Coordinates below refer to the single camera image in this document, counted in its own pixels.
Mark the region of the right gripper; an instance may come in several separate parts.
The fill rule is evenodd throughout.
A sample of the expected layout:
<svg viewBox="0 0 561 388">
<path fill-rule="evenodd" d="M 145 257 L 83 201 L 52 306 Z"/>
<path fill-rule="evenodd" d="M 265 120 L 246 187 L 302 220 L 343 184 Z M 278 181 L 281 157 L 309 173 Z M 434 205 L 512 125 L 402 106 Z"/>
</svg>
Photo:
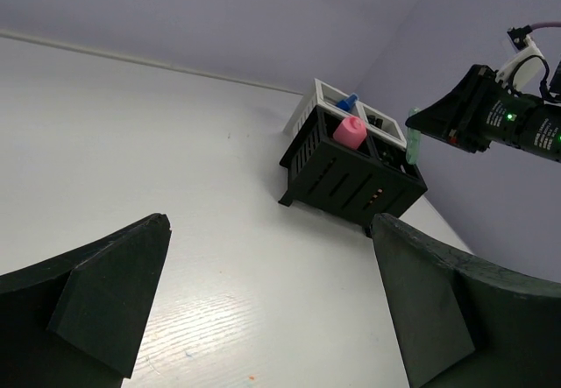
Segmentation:
<svg viewBox="0 0 561 388">
<path fill-rule="evenodd" d="M 510 93 L 490 67 L 473 65 L 450 93 L 405 124 L 466 152 L 484 152 L 492 142 L 524 150 L 527 122 L 536 108 L 536 97 Z"/>
</svg>

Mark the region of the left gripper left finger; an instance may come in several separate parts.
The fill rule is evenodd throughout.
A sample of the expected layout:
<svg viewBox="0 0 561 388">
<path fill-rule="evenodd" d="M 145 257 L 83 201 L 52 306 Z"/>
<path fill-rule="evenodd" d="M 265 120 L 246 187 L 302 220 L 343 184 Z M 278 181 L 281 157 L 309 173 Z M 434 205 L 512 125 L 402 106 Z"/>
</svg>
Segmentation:
<svg viewBox="0 0 561 388">
<path fill-rule="evenodd" d="M 131 378 L 171 239 L 152 214 L 1 277 L 3 387 L 119 387 Z"/>
</svg>

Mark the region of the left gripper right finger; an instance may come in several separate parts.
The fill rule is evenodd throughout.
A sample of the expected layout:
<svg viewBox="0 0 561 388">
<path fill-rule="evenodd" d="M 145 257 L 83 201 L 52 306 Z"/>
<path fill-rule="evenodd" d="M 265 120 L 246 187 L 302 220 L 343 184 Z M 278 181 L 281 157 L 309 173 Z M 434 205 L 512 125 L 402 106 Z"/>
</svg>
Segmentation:
<svg viewBox="0 0 561 388">
<path fill-rule="evenodd" d="M 560 285 L 389 215 L 373 247 L 411 387 L 558 387 Z"/>
</svg>

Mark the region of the green translucent highlighter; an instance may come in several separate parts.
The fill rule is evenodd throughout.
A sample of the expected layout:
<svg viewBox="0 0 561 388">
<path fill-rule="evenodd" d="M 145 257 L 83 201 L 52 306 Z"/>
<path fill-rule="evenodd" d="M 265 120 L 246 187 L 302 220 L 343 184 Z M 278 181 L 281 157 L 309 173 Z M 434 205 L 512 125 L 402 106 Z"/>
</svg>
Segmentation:
<svg viewBox="0 0 561 388">
<path fill-rule="evenodd" d="M 406 160 L 409 165 L 417 163 L 420 145 L 421 145 L 421 132 L 407 126 L 407 149 Z"/>
</svg>

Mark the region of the pink cap black highlighter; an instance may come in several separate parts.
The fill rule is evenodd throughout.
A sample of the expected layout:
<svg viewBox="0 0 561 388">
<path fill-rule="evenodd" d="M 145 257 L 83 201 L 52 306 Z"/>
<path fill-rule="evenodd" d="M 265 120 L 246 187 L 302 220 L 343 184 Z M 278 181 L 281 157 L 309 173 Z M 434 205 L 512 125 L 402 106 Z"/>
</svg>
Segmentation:
<svg viewBox="0 0 561 388">
<path fill-rule="evenodd" d="M 348 116 L 335 129 L 332 138 L 339 144 L 357 150 L 367 138 L 364 121 L 357 116 Z"/>
</svg>

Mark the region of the blue cap black highlighter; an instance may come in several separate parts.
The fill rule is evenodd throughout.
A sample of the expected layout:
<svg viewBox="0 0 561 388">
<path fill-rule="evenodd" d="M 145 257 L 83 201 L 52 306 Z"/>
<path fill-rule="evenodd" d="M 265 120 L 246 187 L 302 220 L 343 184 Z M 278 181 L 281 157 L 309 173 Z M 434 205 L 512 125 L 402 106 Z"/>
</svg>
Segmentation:
<svg viewBox="0 0 561 388">
<path fill-rule="evenodd" d="M 358 99 L 358 95 L 353 93 L 351 95 L 348 95 L 346 98 L 338 101 L 336 103 L 336 107 L 345 112 L 351 112 Z"/>
</svg>

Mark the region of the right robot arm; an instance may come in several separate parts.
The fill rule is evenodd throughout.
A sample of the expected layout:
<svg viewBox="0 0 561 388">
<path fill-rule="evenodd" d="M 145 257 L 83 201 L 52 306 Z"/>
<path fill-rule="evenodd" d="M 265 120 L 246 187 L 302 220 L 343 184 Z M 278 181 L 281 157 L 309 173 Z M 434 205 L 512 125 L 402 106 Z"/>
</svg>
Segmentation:
<svg viewBox="0 0 561 388">
<path fill-rule="evenodd" d="M 540 95 L 515 89 L 524 64 L 543 63 Z M 465 152 L 486 151 L 492 142 L 537 157 L 560 160 L 560 94 L 548 86 L 550 67 L 537 55 L 515 65 L 505 82 L 487 65 L 473 65 L 446 96 L 406 121 L 406 126 Z"/>
</svg>

